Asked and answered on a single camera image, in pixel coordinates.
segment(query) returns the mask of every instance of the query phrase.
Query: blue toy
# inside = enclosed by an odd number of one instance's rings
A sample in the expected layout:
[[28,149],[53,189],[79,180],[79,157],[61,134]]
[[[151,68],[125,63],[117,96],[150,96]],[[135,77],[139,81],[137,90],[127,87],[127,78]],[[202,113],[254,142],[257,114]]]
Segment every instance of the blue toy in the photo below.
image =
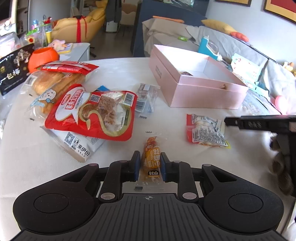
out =
[[204,36],[202,38],[197,52],[206,54],[212,57],[214,60],[222,61],[222,56],[218,52],[218,47],[213,42],[209,41],[209,36]]

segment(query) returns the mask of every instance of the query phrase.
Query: picture frame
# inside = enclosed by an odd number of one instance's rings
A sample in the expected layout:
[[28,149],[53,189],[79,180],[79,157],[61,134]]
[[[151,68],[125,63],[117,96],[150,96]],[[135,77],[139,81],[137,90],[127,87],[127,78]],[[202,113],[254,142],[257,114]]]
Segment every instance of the picture frame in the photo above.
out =
[[217,2],[226,2],[226,3],[234,3],[234,4],[239,4],[239,5],[243,5],[246,7],[250,7],[251,6],[251,2],[252,0],[215,0]]
[[265,0],[264,11],[296,23],[296,3],[293,0]]

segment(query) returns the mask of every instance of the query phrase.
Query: bread loaf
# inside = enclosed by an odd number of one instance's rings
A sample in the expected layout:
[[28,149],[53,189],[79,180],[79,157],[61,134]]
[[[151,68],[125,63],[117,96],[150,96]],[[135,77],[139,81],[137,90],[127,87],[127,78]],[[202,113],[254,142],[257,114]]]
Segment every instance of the bread loaf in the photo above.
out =
[[39,102],[44,104],[44,107],[41,107],[42,113],[49,114],[54,104],[71,85],[82,84],[84,82],[85,76],[82,74],[67,74],[64,76],[58,83],[40,96]]
[[43,71],[41,76],[39,76],[32,84],[32,89],[38,95],[41,95],[54,84],[60,82],[64,76],[65,75],[60,72]]

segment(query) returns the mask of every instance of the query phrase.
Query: black coat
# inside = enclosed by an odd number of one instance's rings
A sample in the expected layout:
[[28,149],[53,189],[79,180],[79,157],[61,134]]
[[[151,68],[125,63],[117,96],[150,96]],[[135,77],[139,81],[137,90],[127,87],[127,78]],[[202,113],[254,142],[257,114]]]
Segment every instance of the black coat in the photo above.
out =
[[108,0],[106,6],[106,21],[119,23],[121,20],[121,0]]

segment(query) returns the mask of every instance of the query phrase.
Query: black snack bag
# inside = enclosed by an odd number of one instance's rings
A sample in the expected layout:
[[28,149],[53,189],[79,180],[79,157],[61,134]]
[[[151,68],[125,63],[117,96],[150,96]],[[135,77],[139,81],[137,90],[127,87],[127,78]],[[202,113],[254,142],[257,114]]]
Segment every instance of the black snack bag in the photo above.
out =
[[21,47],[0,59],[0,93],[7,94],[27,79],[34,44]]

